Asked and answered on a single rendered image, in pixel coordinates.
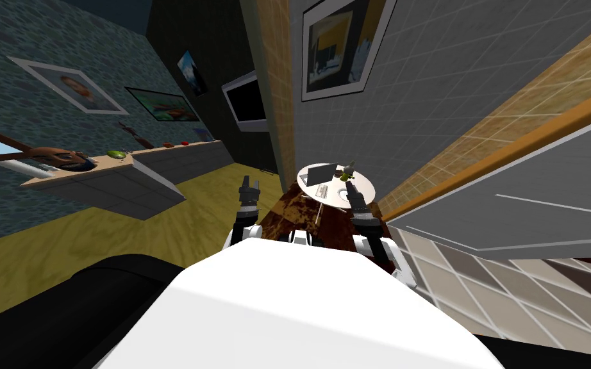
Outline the small blue picture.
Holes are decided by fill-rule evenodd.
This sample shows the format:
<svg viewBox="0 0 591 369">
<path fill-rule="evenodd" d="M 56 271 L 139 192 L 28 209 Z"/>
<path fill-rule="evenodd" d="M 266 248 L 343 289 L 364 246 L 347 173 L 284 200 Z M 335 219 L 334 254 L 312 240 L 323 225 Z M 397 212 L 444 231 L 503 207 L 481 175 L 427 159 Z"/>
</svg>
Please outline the small blue picture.
<svg viewBox="0 0 591 369">
<path fill-rule="evenodd" d="M 186 79 L 187 84 L 193 91 L 196 97 L 207 93 L 208 88 L 204 79 L 199 73 L 196 64 L 189 51 L 185 51 L 184 54 L 178 61 L 178 68 L 181 71 L 183 77 Z"/>
</svg>

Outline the black-framed green picture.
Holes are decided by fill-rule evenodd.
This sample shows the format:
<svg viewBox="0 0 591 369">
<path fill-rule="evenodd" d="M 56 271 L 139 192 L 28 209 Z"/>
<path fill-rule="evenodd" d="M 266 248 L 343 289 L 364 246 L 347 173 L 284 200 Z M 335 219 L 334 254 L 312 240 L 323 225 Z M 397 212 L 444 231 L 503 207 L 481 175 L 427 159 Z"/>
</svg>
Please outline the black-framed green picture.
<svg viewBox="0 0 591 369">
<path fill-rule="evenodd" d="M 199 116 L 182 95 L 125 87 L 160 122 L 199 122 Z"/>
</svg>

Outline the white-framed yellow picture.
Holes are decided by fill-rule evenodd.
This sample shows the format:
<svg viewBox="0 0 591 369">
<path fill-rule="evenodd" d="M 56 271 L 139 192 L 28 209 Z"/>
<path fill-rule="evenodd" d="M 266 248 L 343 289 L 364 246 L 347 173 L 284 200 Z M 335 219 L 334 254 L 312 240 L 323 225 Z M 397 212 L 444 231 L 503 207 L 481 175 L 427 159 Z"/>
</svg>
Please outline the white-framed yellow picture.
<svg viewBox="0 0 591 369">
<path fill-rule="evenodd" d="M 365 89 L 397 0 L 319 0 L 303 12 L 302 101 Z"/>
</svg>

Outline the white-framed portrait picture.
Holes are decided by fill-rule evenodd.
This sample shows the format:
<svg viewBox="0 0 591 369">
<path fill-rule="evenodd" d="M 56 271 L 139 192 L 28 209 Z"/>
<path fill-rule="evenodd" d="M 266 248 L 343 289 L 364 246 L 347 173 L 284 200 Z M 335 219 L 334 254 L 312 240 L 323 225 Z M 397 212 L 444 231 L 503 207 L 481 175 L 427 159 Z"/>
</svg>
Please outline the white-framed portrait picture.
<svg viewBox="0 0 591 369">
<path fill-rule="evenodd" d="M 9 59 L 84 113 L 100 115 L 128 114 L 120 104 L 117 104 L 102 88 L 97 86 L 80 70 L 11 56 Z"/>
</svg>

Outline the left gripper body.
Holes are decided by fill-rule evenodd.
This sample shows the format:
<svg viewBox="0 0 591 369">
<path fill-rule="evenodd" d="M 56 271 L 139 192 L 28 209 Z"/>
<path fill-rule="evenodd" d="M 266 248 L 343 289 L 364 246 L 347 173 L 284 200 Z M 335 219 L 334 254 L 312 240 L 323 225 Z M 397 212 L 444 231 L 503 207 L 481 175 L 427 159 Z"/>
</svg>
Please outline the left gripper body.
<svg viewBox="0 0 591 369">
<path fill-rule="evenodd" d="M 238 192 L 242 207 L 257 207 L 260 196 L 259 189 L 250 186 L 241 186 Z"/>
</svg>

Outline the white-framed black television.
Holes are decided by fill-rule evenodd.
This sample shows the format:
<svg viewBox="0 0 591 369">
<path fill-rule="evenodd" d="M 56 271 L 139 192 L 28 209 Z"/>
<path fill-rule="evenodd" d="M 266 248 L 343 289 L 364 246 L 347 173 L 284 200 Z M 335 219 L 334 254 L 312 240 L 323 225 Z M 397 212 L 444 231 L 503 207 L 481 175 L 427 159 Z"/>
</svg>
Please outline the white-framed black television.
<svg viewBox="0 0 591 369">
<path fill-rule="evenodd" d="M 268 132 L 256 72 L 222 85 L 222 91 L 241 132 Z"/>
</svg>

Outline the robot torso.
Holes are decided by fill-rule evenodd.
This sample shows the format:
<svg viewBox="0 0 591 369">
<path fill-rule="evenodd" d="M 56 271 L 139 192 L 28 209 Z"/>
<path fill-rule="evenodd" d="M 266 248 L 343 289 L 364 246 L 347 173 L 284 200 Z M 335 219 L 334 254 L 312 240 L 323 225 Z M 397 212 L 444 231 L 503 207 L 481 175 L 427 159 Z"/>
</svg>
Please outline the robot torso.
<svg viewBox="0 0 591 369">
<path fill-rule="evenodd" d="M 365 256 L 248 238 L 184 269 L 94 369 L 504 369 Z"/>
</svg>

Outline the round white table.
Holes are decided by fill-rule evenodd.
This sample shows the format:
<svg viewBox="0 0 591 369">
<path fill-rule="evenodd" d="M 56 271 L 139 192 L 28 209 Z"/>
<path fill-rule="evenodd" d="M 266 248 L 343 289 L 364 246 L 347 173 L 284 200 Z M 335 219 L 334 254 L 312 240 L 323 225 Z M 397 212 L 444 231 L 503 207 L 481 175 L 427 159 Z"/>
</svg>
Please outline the round white table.
<svg viewBox="0 0 591 369">
<path fill-rule="evenodd" d="M 374 226 L 379 222 L 372 215 L 368 205 L 373 202 L 376 191 L 372 183 L 351 167 L 343 167 L 338 163 L 317 163 L 300 169 L 296 176 L 302 191 L 321 205 L 350 210 L 353 223 L 362 226 Z M 352 211 L 348 201 L 345 182 L 352 182 L 367 205 L 367 211 Z"/>
</svg>

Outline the grey counter with wooden top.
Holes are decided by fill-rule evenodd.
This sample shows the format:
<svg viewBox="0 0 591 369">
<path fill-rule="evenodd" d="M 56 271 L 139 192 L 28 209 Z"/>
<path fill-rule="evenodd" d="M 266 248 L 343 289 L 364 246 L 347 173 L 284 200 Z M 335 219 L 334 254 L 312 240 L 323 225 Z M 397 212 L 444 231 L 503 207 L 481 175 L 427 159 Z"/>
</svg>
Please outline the grey counter with wooden top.
<svg viewBox="0 0 591 369">
<path fill-rule="evenodd" d="M 132 152 L 124 160 L 96 157 L 90 172 L 55 172 L 21 186 L 147 220 L 185 201 L 177 185 L 233 163 L 220 140 Z"/>
</svg>

